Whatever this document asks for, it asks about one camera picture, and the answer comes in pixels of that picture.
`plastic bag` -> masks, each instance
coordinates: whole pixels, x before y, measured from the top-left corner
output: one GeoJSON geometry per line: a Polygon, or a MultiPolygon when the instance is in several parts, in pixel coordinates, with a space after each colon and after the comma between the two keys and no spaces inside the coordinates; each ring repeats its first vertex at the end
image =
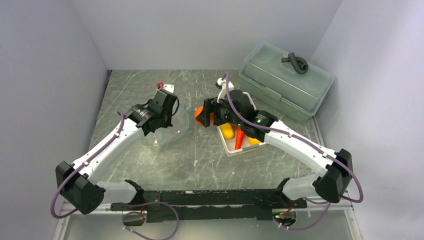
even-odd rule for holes
{"type": "Polygon", "coordinates": [[[149,133],[143,141],[145,145],[153,145],[157,149],[171,144],[182,138],[189,128],[189,111],[186,104],[181,105],[174,116],[172,116],[172,127],[159,128],[149,133]]]}

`floor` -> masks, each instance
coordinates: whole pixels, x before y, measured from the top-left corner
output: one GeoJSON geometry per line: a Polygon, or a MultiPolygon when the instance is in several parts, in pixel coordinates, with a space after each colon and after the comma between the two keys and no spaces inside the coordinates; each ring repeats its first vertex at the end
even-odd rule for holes
{"type": "MultiPolygon", "coordinates": [[[[152,138],[139,141],[120,156],[103,181],[130,179],[145,190],[207,190],[275,188],[284,178],[299,178],[312,170],[283,150],[266,146],[238,156],[227,157],[215,127],[194,123],[194,112],[204,98],[219,93],[215,83],[225,70],[123,70],[112,71],[98,113],[90,148],[94,147],[118,124],[117,109],[124,112],[135,104],[144,104],[156,92],[156,84],[175,85],[175,94],[185,105],[189,116],[186,133],[158,149],[152,138]]],[[[230,70],[230,81],[239,88],[238,70],[230,70]]],[[[312,119],[298,123],[253,97],[258,109],[277,116],[286,125],[317,142],[312,119]]],[[[184,108],[178,111],[183,118],[184,108]]]]}

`orange object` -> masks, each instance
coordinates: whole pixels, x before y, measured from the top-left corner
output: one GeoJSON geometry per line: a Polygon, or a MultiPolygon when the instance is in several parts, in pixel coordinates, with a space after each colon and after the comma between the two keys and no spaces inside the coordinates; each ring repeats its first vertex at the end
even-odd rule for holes
{"type": "MultiPolygon", "coordinates": [[[[203,111],[203,106],[196,109],[196,112],[194,112],[194,120],[196,121],[197,125],[204,127],[203,124],[197,120],[197,117],[200,115],[200,113],[202,113],[202,111],[203,111]]],[[[209,117],[210,117],[209,124],[212,125],[214,123],[214,113],[211,112],[209,117]]]]}
{"type": "Polygon", "coordinates": [[[245,133],[240,127],[237,127],[237,135],[235,136],[235,150],[239,150],[242,147],[243,139],[245,138],[245,133]]]}

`table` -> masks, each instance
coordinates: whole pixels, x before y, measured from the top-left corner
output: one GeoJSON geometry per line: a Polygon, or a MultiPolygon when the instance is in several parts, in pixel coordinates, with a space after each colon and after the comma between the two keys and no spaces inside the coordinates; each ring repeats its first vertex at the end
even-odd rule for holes
{"type": "MultiPolygon", "coordinates": [[[[271,189],[284,178],[300,178],[313,173],[305,164],[274,146],[227,157],[215,127],[200,127],[194,112],[205,98],[216,97],[215,86],[225,70],[123,70],[111,73],[98,113],[90,148],[118,124],[117,109],[127,111],[153,98],[156,84],[175,85],[181,105],[187,105],[189,127],[178,141],[161,149],[142,141],[116,159],[102,181],[133,180],[145,190],[271,189]]],[[[230,81],[239,88],[237,70],[230,81]]],[[[258,109],[277,116],[287,126],[318,143],[314,121],[299,123],[252,97],[258,109]]]]}

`gray wall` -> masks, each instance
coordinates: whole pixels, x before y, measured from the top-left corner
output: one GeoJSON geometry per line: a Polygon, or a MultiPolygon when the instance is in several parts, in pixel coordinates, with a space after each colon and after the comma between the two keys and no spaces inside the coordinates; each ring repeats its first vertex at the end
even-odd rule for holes
{"type": "Polygon", "coordinates": [[[312,58],[337,76],[318,122],[353,155],[365,239],[424,239],[423,29],[423,1],[344,0],[312,58]]]}
{"type": "Polygon", "coordinates": [[[268,41],[309,59],[342,0],[72,0],[114,70],[239,69],[268,41]]]}
{"type": "Polygon", "coordinates": [[[55,167],[88,149],[106,75],[70,1],[0,2],[0,239],[53,237],[55,167]]]}

